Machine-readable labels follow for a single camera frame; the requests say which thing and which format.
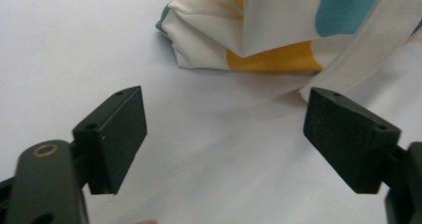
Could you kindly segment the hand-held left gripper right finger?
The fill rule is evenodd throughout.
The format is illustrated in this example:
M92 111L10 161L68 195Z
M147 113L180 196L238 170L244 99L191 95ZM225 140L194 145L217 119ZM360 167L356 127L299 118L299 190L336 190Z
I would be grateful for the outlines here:
M358 194L375 194L383 158L401 130L349 98L322 88L310 92L304 135Z

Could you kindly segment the white cloth with coloured patches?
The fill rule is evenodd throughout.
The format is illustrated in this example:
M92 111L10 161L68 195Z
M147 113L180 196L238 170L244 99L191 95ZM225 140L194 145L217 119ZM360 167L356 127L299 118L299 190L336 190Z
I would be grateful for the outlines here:
M173 0L156 27L181 68L314 71L306 98L364 81L421 23L422 0Z

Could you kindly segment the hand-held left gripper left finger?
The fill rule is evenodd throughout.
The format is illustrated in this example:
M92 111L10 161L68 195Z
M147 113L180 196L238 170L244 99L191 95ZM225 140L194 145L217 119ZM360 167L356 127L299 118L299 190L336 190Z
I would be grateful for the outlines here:
M74 129L91 194L117 194L147 135L141 86L114 93Z

